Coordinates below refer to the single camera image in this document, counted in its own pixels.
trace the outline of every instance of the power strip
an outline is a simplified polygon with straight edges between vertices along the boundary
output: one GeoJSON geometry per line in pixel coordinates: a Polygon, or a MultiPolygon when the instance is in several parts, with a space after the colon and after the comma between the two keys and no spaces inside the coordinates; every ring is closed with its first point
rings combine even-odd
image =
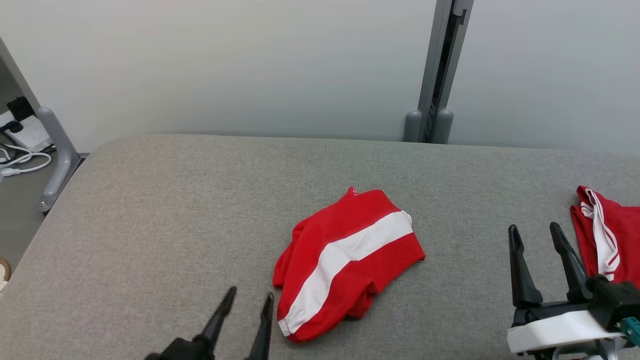
{"type": "MultiPolygon", "coordinates": [[[[13,115],[10,111],[0,115],[0,126],[5,125],[13,121],[13,115]]],[[[25,147],[32,152],[39,152],[47,146],[51,145],[51,138],[47,131],[42,126],[42,123],[35,116],[30,116],[22,121],[20,124],[24,127],[23,130],[12,133],[11,131],[5,131],[5,133],[13,138],[18,146],[25,147]]]]}

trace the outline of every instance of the red and white cloth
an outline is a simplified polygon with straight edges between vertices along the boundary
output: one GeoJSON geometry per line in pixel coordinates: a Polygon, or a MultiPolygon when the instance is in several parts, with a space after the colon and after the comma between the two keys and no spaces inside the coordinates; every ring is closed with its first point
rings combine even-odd
{"type": "Polygon", "coordinates": [[[282,288],[276,312],[282,333],[307,341],[347,315],[364,317],[375,294],[424,260],[411,223],[382,190],[351,187],[296,225],[273,274],[273,286],[282,288]]]}
{"type": "Polygon", "coordinates": [[[585,186],[577,193],[571,218],[587,275],[640,288],[640,207],[621,206],[585,186]]]}

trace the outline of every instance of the gray floor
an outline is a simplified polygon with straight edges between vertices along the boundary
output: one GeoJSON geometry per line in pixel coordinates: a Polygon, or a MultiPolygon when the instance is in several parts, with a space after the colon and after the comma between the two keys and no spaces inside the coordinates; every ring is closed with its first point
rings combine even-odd
{"type": "MultiPolygon", "coordinates": [[[[14,269],[44,220],[36,207],[55,168],[56,153],[52,157],[49,166],[33,173],[6,177],[0,183],[0,257],[9,261],[14,269]]],[[[21,167],[34,167],[44,161],[37,158],[21,167]]]]}

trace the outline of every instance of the white partition panel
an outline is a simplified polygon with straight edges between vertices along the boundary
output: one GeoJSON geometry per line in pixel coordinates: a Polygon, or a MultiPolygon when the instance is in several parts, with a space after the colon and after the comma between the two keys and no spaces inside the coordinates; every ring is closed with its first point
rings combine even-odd
{"type": "Polygon", "coordinates": [[[449,143],[640,155],[640,2],[476,1],[449,143]]]}
{"type": "Polygon", "coordinates": [[[400,140],[435,0],[21,0],[0,37],[76,149],[141,133],[400,140]]]}

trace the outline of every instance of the red fabric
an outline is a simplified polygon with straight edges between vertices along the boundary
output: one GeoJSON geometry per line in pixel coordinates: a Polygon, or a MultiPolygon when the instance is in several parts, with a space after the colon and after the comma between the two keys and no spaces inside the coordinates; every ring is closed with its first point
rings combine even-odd
{"type": "Polygon", "coordinates": [[[611,276],[613,282],[631,281],[640,288],[640,207],[621,206],[600,193],[591,192],[597,197],[604,225],[614,235],[614,247],[617,250],[617,256],[613,255],[611,259],[598,258],[594,220],[583,212],[585,206],[594,203],[594,199],[589,196],[590,192],[586,186],[579,186],[577,193],[580,204],[572,206],[570,210],[587,275],[598,274],[599,265],[600,268],[614,266],[615,269],[603,271],[603,275],[611,276]]]}
{"type": "MultiPolygon", "coordinates": [[[[296,225],[291,244],[278,259],[273,274],[273,286],[282,288],[277,320],[287,316],[329,243],[347,238],[398,211],[381,190],[358,193],[352,187],[338,202],[296,225]]],[[[311,340],[337,326],[347,315],[364,317],[375,294],[423,259],[424,252],[411,232],[359,261],[350,261],[331,281],[322,308],[288,338],[294,342],[311,340]]]]}

